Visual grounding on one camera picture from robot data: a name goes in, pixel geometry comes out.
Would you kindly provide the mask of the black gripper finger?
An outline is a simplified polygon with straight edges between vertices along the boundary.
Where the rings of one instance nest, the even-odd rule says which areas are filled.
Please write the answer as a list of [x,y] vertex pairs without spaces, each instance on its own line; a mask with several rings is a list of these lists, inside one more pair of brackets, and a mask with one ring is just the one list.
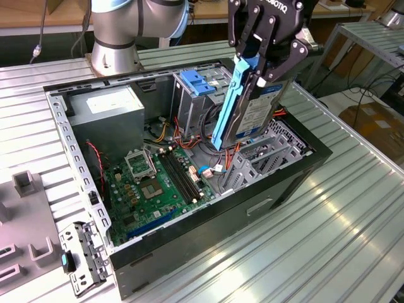
[[258,30],[263,13],[261,1],[228,1],[228,42],[237,57],[259,56],[262,38]]
[[306,25],[290,41],[281,44],[262,42],[256,66],[256,86],[263,87],[283,78],[309,55],[309,41],[304,35]]

